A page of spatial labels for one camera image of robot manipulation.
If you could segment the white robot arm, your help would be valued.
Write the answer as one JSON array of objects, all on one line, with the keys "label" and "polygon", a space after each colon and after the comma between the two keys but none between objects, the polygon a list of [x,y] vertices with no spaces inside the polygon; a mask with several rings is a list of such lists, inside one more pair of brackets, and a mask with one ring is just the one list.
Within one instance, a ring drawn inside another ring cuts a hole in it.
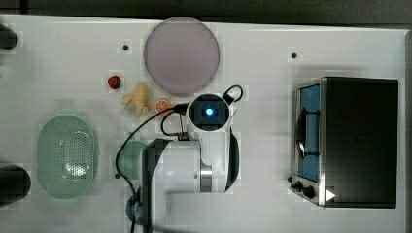
[{"label": "white robot arm", "polygon": [[187,131],[175,140],[155,139],[142,152],[142,225],[163,226],[166,197],[181,193],[224,193],[240,167],[238,140],[232,132],[229,94],[202,94],[171,109],[186,117]]}]

